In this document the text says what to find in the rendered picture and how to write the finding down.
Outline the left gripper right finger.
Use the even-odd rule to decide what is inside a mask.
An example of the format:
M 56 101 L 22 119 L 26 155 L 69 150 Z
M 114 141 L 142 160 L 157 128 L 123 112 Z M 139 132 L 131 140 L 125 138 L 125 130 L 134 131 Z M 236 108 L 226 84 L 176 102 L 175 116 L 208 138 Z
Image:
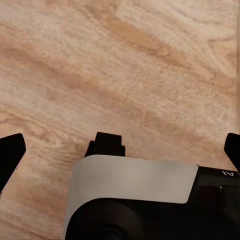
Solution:
M 240 173 L 240 135 L 229 133 L 224 143 L 223 150 Z

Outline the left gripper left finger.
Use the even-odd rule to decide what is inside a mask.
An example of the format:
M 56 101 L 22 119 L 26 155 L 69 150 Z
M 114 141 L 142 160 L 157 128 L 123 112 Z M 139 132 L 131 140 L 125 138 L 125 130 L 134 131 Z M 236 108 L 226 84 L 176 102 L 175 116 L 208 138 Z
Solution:
M 26 153 L 22 133 L 0 138 L 0 193 Z

